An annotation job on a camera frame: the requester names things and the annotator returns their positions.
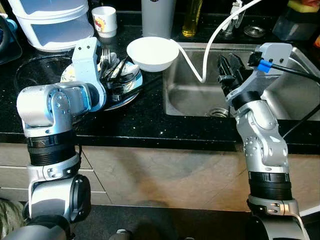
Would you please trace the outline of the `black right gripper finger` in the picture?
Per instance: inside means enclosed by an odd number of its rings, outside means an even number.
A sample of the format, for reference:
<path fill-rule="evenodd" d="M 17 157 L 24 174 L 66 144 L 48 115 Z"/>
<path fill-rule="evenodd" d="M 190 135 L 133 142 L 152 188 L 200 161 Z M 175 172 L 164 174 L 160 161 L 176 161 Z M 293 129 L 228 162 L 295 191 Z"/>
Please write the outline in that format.
<path fill-rule="evenodd" d="M 230 62 L 230 54 L 220 55 L 218 59 L 218 83 L 230 85 L 233 82 L 233 70 Z"/>
<path fill-rule="evenodd" d="M 247 69 L 242 61 L 242 58 L 240 58 L 237 54 L 229 54 L 229 66 L 231 73 L 234 76 L 244 76 L 246 74 Z"/>

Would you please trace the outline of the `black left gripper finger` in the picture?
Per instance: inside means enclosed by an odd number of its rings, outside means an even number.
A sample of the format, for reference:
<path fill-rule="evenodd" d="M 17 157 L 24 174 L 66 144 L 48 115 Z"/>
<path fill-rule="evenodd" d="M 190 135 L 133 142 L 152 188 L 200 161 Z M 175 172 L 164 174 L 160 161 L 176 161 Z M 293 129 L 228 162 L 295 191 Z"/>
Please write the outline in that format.
<path fill-rule="evenodd" d="M 128 93 L 134 90 L 137 85 L 137 78 L 141 77 L 142 74 L 138 71 L 137 73 L 128 73 L 119 76 L 119 84 L 121 87 L 121 93 Z"/>
<path fill-rule="evenodd" d="M 119 60 L 116 64 L 109 67 L 105 73 L 103 73 L 103 80 L 104 81 L 113 81 L 114 79 L 118 78 L 121 75 L 121 71 L 124 68 L 127 62 L 127 57 Z"/>

